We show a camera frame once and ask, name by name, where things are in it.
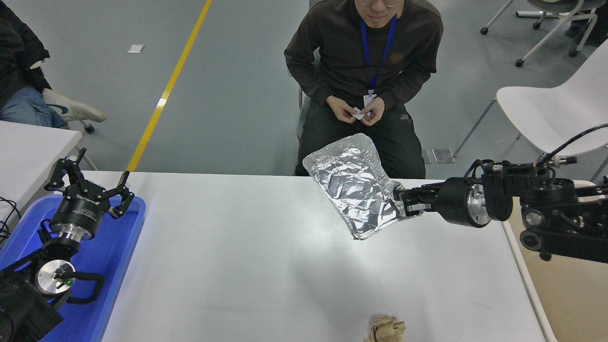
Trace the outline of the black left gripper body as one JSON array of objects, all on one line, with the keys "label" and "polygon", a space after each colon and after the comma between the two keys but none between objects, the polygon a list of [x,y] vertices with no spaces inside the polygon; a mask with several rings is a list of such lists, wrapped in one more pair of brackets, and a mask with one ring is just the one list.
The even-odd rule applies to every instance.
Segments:
[{"label": "black left gripper body", "polygon": [[82,228],[85,237],[94,237],[109,209],[109,200],[101,199],[104,188],[89,188],[86,191],[79,187],[67,187],[57,211],[52,217],[49,228],[59,233],[63,228],[72,225]]}]

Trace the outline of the person's left hand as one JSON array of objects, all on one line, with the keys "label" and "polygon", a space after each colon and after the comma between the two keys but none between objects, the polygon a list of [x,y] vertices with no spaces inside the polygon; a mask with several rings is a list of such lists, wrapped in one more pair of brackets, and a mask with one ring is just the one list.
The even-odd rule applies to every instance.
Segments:
[{"label": "person's left hand", "polygon": [[386,108],[384,100],[379,96],[367,95],[363,98],[363,104],[365,104],[365,106],[361,110],[361,114],[363,114],[361,123],[366,126],[372,126],[378,123],[378,121],[382,119],[382,115]]}]

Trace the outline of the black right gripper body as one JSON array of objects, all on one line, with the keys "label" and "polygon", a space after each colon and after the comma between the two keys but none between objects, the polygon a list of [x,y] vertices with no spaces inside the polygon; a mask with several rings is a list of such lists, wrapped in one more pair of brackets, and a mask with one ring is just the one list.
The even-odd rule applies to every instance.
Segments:
[{"label": "black right gripper body", "polygon": [[472,188],[473,185],[464,178],[448,178],[439,186],[435,211],[449,223],[475,227],[468,208],[468,197]]}]

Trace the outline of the person's right hand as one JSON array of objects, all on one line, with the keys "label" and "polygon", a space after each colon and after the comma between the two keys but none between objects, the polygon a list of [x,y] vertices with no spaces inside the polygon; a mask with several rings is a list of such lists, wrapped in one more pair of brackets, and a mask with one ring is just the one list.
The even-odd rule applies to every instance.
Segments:
[{"label": "person's right hand", "polygon": [[328,96],[326,98],[326,104],[332,109],[332,112],[336,116],[337,120],[342,123],[352,124],[357,119],[354,117],[356,110],[349,106],[345,100],[339,99],[336,96]]}]

